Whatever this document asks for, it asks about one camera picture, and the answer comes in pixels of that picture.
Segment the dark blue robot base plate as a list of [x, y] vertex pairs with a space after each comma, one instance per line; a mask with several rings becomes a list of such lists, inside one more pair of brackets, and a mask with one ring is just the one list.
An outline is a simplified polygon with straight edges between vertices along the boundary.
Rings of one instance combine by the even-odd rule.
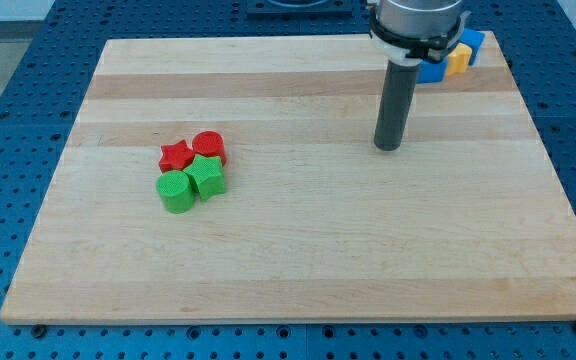
[[248, 17], [271, 15], [347, 15], [351, 0], [246, 0]]

